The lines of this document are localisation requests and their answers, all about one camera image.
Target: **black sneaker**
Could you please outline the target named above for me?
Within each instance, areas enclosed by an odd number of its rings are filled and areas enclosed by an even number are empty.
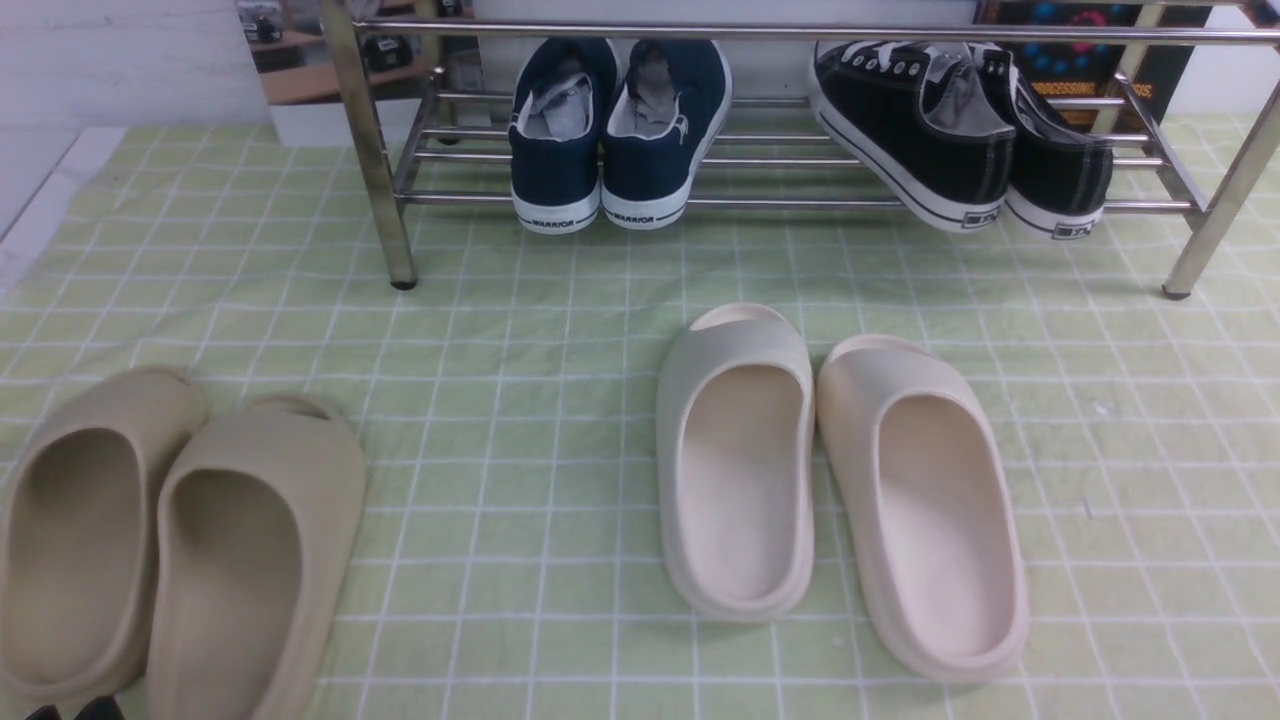
[[[507,129],[511,199],[526,229],[564,234],[595,219],[596,152],[618,63],[612,41],[552,38],[516,76]]]
[[[918,218],[952,232],[996,220],[1015,135],[987,104],[965,45],[814,45],[809,70],[818,123]]]
[[[641,40],[604,128],[604,211],[623,228],[680,219],[724,124],[733,77],[710,40]]]
[[[974,45],[973,56],[987,100],[1018,128],[1009,210],[1053,240],[1089,234],[1111,184],[1111,141],[1071,129],[1018,72],[1012,53]]]

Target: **metal shoe rack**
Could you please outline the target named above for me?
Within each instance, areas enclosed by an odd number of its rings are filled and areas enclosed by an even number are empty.
[[[986,42],[1088,42],[1125,45],[1119,70],[1107,92],[1101,97],[1057,100],[1060,109],[1097,110],[1093,132],[1110,137],[1117,146],[1139,147],[1142,156],[1116,158],[1117,170],[1155,170],[1169,200],[1108,199],[1108,213],[1181,215],[1190,227],[1190,238],[1165,281],[1165,296],[1181,300],[1190,295],[1213,251],[1222,241],[1231,222],[1280,145],[1280,85],[1272,90],[1262,113],[1253,123],[1230,169],[1212,197],[1208,197],[1178,159],[1160,126],[1134,90],[1130,78],[1137,72],[1146,49],[1151,45],[1270,45],[1280,50],[1280,23],[1276,9],[1267,0],[1239,3],[1253,20],[1247,29],[1192,29],[1157,27],[1164,8],[1179,5],[1236,4],[1233,0],[1121,0],[1143,5],[1137,27],[1050,27],[1050,26],[969,26],[969,27],[874,27],[835,24],[705,24],[705,23],[566,23],[536,20],[477,20],[436,18],[434,0],[416,0],[416,15],[352,17],[348,0],[321,0],[325,37],[338,70],[347,119],[355,137],[360,168],[364,173],[369,201],[372,206],[378,236],[387,256],[392,286],[411,290],[417,284],[417,269],[404,231],[404,205],[507,205],[511,197],[499,192],[442,192],[415,190],[419,165],[422,163],[506,163],[502,145],[506,128],[456,127],[456,105],[489,104],[509,113],[511,96],[445,90],[440,67],[442,36],[576,36],[576,37],[707,37],[751,41],[818,41],[818,40],[881,40],[881,41],[986,41]],[[394,168],[383,140],[372,88],[360,56],[360,33],[424,35],[436,42],[425,42],[424,53],[435,68],[424,85],[422,100],[413,120],[404,151]],[[800,109],[804,99],[733,99],[735,108]],[[1144,126],[1140,133],[1116,133],[1116,119],[1125,108],[1132,109]],[[468,141],[488,141],[485,150],[476,150]],[[806,133],[735,133],[723,132],[716,145],[739,146],[805,146],[831,142],[814,128]],[[728,169],[756,168],[850,168],[860,163],[852,158],[814,158],[813,155],[782,156],[760,152],[759,156],[735,154],[714,156],[704,165]],[[799,199],[767,196],[694,195],[695,208],[727,210],[882,210],[901,208],[895,197],[883,199]]]

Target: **beige slide sandal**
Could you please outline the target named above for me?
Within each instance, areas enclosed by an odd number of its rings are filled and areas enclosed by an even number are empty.
[[[771,620],[813,573],[813,366],[763,305],[710,310],[667,354],[655,410],[667,573],[699,612]]]
[[[83,702],[142,674],[156,582],[155,503],[205,423],[172,368],[136,368],[55,410],[13,474],[0,570],[0,676]]]
[[[253,398],[160,492],[151,720],[293,720],[319,670],[364,511],[355,433],[310,396]]]
[[[818,373],[818,428],[888,650],[940,682],[1011,669],[1027,580],[1000,452],[960,373],[904,340],[846,340]]]

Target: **grid pattern floor mat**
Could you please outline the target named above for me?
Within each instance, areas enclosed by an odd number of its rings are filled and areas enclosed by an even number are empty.
[[[1212,187],[1247,122],[1166,126]],[[847,195],[855,177],[703,184]],[[506,187],[500,168],[420,182]],[[193,368],[215,411],[305,389],[358,429],[367,507],[308,717],[1280,717],[1280,164],[1180,304],[1158,297],[1179,219],[1111,217],[1071,245],[888,213],[691,211],[630,236],[600,218],[570,238],[507,211],[411,209],[408,225],[422,279],[399,293],[351,150],[134,129],[0,302],[5,469],[50,409],[140,363]],[[676,596],[655,373],[690,320],[736,300],[777,307],[815,361],[891,333],[970,379],[1028,562],[1010,676],[943,687],[887,655],[820,451],[804,603],[733,626]],[[137,685],[122,697],[145,717]],[[0,700],[4,717],[29,710]]]

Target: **navy blue sneaker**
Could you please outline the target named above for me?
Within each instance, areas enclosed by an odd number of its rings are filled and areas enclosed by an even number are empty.
[[[586,227],[600,209],[596,149],[620,56],[612,41],[552,38],[516,76],[507,140],[511,199],[520,224],[564,234]]]
[[[604,211],[653,229],[680,219],[724,124],[733,76],[710,40],[641,40],[604,128]]]

